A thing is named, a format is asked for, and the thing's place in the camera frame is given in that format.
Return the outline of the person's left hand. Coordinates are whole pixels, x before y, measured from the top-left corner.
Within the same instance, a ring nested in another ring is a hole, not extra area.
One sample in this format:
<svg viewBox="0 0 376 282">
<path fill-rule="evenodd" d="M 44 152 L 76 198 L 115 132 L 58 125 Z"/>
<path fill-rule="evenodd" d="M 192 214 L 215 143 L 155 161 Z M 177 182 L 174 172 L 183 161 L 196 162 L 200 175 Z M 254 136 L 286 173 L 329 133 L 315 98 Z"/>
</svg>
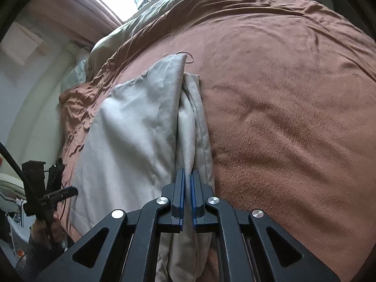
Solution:
<svg viewBox="0 0 376 282">
<path fill-rule="evenodd" d="M 31 227 L 31 239 L 41 246 L 52 248 L 50 238 L 53 237 L 55 243 L 61 243 L 66 239 L 66 232 L 61 225 L 57 212 L 53 214 L 53 221 L 50 225 L 52 235 L 48 235 L 47 223 L 36 219 Z"/>
</svg>

